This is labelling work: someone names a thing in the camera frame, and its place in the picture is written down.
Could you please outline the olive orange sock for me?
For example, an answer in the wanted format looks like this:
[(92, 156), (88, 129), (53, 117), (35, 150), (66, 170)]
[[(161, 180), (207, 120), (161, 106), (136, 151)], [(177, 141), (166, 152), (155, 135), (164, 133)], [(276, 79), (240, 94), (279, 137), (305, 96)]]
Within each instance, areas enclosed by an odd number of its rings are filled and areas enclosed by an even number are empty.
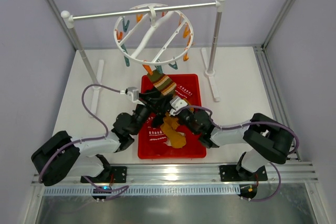
[(160, 73), (157, 70), (146, 75), (153, 86), (163, 95), (174, 94), (176, 83), (166, 74)]

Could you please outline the yellow sock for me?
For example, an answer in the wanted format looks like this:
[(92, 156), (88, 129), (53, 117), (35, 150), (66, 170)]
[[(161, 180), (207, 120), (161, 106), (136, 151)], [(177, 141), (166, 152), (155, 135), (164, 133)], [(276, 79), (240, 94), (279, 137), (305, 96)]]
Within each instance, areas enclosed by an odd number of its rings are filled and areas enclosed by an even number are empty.
[(173, 130), (176, 130), (179, 127), (178, 118), (171, 116), (168, 112), (165, 114), (163, 118), (163, 124), (161, 125), (161, 129), (168, 129), (169, 127)]

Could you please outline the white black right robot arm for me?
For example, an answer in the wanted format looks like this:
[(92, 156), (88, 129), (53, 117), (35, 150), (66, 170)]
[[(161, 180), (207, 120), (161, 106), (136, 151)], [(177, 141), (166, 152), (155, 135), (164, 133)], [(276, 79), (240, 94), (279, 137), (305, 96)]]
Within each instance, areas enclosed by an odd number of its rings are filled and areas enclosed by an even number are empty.
[(220, 126), (212, 119), (210, 109), (189, 105), (178, 96), (162, 97), (157, 114), (168, 113), (187, 127), (206, 148), (219, 148), (229, 144), (246, 143), (251, 150), (244, 152), (235, 167), (242, 180), (249, 180), (268, 163), (284, 164), (291, 153), (292, 143), (298, 138), (292, 129), (261, 113), (241, 124)]

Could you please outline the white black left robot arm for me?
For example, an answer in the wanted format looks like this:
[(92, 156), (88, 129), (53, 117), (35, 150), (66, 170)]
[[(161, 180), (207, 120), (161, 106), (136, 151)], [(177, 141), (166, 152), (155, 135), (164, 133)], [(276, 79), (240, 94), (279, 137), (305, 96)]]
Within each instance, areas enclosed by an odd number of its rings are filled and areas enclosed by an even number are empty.
[(122, 152), (132, 145), (160, 98), (155, 89), (141, 93), (132, 114), (120, 113), (103, 136), (76, 139), (66, 131), (57, 132), (31, 156), (39, 183), (53, 186), (68, 176), (107, 179), (111, 166), (104, 154)]

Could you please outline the white round clip hanger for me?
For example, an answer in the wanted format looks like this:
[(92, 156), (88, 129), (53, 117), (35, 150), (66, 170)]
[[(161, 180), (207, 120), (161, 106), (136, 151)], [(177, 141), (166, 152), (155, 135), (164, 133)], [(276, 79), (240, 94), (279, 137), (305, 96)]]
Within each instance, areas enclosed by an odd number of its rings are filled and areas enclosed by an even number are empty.
[(148, 13), (120, 16), (113, 28), (113, 38), (125, 65), (141, 64), (148, 72), (163, 65), (178, 68), (177, 62), (190, 59), (194, 45), (194, 29), (190, 19), (180, 10), (158, 11), (164, 4), (142, 4), (131, 10), (149, 9)]

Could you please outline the black sock in bin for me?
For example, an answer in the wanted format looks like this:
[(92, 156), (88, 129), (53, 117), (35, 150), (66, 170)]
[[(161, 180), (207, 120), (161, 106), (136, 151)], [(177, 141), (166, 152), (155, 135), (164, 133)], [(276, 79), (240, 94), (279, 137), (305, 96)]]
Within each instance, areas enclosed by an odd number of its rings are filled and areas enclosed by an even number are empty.
[(164, 123), (164, 117), (165, 116), (162, 114), (156, 115), (152, 120), (151, 126), (153, 128), (159, 128)]

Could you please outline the mustard sock in bin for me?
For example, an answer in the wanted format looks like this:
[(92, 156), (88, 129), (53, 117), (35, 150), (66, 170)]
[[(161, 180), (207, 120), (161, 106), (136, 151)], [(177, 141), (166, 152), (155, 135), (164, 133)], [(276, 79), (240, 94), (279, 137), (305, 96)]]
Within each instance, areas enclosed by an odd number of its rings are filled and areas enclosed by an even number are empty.
[(173, 148), (183, 148), (186, 145), (186, 138), (181, 133), (177, 132), (168, 124), (161, 126), (162, 132), (167, 136), (170, 141), (170, 145)]

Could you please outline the red white patterned sock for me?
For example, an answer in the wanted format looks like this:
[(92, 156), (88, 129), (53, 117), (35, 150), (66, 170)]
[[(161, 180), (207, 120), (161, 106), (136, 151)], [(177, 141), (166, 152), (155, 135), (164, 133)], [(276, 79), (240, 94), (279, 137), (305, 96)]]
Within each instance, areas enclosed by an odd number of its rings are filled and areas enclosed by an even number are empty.
[(145, 125), (148, 131), (149, 143), (151, 144), (165, 144), (167, 141), (167, 136), (162, 132), (161, 127), (153, 128), (151, 126), (152, 120), (155, 116), (151, 115)]

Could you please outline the red plastic bin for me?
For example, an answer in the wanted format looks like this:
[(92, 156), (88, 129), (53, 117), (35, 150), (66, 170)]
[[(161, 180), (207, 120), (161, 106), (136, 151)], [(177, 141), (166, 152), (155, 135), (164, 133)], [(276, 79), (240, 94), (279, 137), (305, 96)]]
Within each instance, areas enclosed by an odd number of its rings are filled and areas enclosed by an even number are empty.
[[(170, 74), (169, 77), (178, 85), (191, 92), (188, 102), (192, 105), (202, 105), (200, 86), (196, 74)], [(185, 134), (186, 145), (173, 148), (163, 141), (151, 141), (147, 126), (143, 126), (138, 135), (138, 157), (140, 159), (168, 159), (168, 158), (204, 158), (206, 148), (198, 141), (187, 127), (179, 126), (177, 131)]]

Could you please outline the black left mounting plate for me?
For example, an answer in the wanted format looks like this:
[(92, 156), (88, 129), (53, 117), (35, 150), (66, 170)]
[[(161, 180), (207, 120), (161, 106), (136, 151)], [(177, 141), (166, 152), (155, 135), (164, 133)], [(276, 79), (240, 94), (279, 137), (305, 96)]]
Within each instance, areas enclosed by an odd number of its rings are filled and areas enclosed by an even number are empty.
[(126, 183), (127, 181), (127, 167), (126, 166), (111, 166), (105, 168), (96, 177), (87, 176), (93, 183)]

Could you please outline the black mounting plate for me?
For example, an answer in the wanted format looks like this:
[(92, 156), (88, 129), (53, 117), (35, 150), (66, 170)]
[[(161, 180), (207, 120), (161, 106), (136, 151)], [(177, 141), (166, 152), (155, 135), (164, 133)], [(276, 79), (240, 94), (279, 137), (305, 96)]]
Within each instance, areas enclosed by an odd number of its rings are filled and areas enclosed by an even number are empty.
[(256, 179), (264, 182), (268, 180), (265, 166), (252, 173), (243, 168), (238, 170), (237, 165), (221, 165), (219, 166), (219, 175), (222, 182), (247, 182)]
[(111, 166), (105, 168), (96, 177), (87, 176), (93, 183), (126, 183), (127, 181), (127, 167), (126, 166)]

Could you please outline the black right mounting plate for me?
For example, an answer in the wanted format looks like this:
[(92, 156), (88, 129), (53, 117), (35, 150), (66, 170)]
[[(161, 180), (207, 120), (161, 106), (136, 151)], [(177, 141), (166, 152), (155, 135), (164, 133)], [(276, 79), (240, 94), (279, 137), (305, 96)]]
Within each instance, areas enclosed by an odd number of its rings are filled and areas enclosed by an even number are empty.
[(238, 170), (237, 165), (221, 165), (219, 166), (219, 175), (222, 182), (247, 182), (256, 179), (264, 182), (268, 180), (265, 166), (252, 173), (243, 168)]

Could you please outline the aluminium frame rail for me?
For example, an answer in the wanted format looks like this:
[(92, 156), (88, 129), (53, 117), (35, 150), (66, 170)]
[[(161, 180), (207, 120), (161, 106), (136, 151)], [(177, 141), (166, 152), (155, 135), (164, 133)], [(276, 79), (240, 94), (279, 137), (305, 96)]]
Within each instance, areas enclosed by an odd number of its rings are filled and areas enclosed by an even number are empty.
[(285, 0), (278, 12), (263, 43), (253, 47), (261, 79), (266, 91), (268, 103), (274, 119), (285, 126), (293, 128), (292, 119), (285, 102), (279, 73), (276, 70), (274, 59), (270, 54), (272, 41), (288, 16), (296, 0)]

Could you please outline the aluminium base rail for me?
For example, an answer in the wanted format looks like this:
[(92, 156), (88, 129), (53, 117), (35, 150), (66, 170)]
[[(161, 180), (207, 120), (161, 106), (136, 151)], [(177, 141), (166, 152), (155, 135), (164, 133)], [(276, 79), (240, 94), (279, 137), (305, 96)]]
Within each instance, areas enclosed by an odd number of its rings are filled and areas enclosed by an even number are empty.
[[(125, 183), (137, 184), (222, 184), (226, 177), (219, 167), (221, 163), (190, 164), (125, 164), (127, 168)], [(318, 175), (311, 162), (288, 161), (284, 165), (265, 165), (267, 181), (261, 184), (278, 182), (278, 173), (282, 183), (317, 183)]]

